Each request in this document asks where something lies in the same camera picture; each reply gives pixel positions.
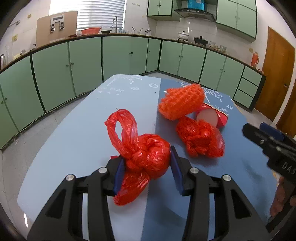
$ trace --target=human hand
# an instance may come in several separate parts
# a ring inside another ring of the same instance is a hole
[[[285,190],[284,190],[284,178],[280,177],[279,178],[279,185],[276,190],[276,194],[274,197],[274,201],[270,207],[270,215],[275,216],[277,215],[280,211],[283,210],[284,207],[284,200],[285,200]],[[290,205],[291,206],[296,206],[296,196],[293,196],[290,199]]]

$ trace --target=tiled floor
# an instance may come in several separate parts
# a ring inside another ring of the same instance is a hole
[[[148,76],[179,81],[179,79],[161,73],[153,73]],[[28,219],[28,227],[26,226],[24,213],[17,204],[21,184],[39,149],[67,114],[82,100],[83,98],[76,100],[45,117],[19,136],[3,153],[0,152],[0,194],[5,194],[0,195],[0,203],[25,238],[32,226],[32,222]],[[269,119],[256,110],[253,110],[252,113],[241,108],[239,110],[246,116],[247,121],[256,127],[259,127],[262,122],[274,126]]]

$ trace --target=table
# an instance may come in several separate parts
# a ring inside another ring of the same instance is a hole
[[[135,117],[139,135],[156,133],[176,147],[179,156],[208,175],[229,174],[253,204],[264,222],[276,191],[276,179],[266,166],[262,150],[242,136],[246,118],[231,98],[205,89],[205,102],[229,115],[221,130],[225,154],[221,158],[190,158],[175,132],[176,121],[157,112],[158,102],[167,88],[188,83],[146,76],[114,75],[89,94],[51,134],[32,162],[18,196],[18,204],[35,220],[48,198],[69,173],[82,177],[105,166],[117,155],[111,145],[104,121],[117,109],[127,109]],[[182,238],[189,197],[181,197],[175,188],[170,168],[132,203],[123,207],[108,197],[111,224],[116,241],[170,240]],[[83,199],[83,237],[88,239],[87,195]],[[209,238],[213,237],[214,213],[210,212]]]

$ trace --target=window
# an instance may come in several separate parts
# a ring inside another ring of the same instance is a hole
[[[117,27],[123,27],[126,0],[51,0],[49,15],[78,11],[77,29],[110,27],[118,18]]]

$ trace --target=electrical outlet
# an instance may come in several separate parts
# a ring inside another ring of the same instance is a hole
[[[14,41],[17,41],[17,34],[14,35],[14,36],[12,36],[12,41],[13,41],[13,42],[14,42]]]

